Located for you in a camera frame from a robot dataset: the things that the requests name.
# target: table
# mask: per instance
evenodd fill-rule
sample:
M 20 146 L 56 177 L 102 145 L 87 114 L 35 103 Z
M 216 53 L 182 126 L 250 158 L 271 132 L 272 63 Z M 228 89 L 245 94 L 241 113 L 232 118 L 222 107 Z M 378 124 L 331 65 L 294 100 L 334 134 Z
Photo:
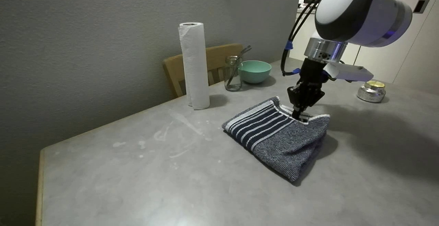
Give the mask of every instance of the table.
M 331 115 L 322 151 L 292 185 L 221 129 L 269 97 L 289 105 L 298 76 L 272 65 L 272 77 L 241 92 L 212 85 L 208 109 L 177 98 L 43 149 L 37 222 L 439 224 L 439 96 L 389 84 L 383 103 L 371 104 L 356 98 L 361 83 L 329 81 L 307 111 Z

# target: gray wall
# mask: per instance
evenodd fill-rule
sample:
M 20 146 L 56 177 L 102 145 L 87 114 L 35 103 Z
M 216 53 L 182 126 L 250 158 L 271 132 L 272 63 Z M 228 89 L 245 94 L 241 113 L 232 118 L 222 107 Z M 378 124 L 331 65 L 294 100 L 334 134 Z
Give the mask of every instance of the gray wall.
M 3 224 L 34 219 L 40 149 L 171 99 L 161 61 L 181 53 L 179 23 L 271 62 L 297 1 L 0 0 Z

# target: folded towel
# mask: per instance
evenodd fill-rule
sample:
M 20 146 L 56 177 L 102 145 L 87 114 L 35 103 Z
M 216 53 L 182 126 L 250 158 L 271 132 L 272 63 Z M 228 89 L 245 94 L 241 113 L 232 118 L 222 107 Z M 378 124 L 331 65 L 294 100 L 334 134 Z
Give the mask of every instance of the folded towel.
M 291 117 L 292 109 L 273 97 L 239 113 L 222 127 L 240 145 L 291 182 L 317 156 L 326 135 L 329 115 Z

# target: wooden chair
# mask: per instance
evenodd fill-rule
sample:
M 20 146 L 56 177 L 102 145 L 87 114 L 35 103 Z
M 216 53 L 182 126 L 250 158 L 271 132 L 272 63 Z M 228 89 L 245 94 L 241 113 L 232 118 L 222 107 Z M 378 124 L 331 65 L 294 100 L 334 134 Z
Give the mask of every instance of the wooden chair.
M 226 44 L 206 48 L 207 79 L 209 85 L 224 80 L 223 67 L 227 56 L 237 56 L 242 50 L 242 44 Z M 163 60 L 163 69 L 168 78 L 174 96 L 181 97 L 186 94 L 185 70 L 183 68 L 183 55 L 169 57 Z

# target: paper towel roll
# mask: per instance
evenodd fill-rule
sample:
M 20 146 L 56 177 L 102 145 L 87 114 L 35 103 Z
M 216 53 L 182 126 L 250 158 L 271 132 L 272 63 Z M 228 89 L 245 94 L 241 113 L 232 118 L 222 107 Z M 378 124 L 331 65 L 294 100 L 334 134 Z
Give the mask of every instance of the paper towel roll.
M 202 110 L 210 105 L 204 25 L 181 23 L 178 32 L 185 67 L 188 105 L 194 110 Z

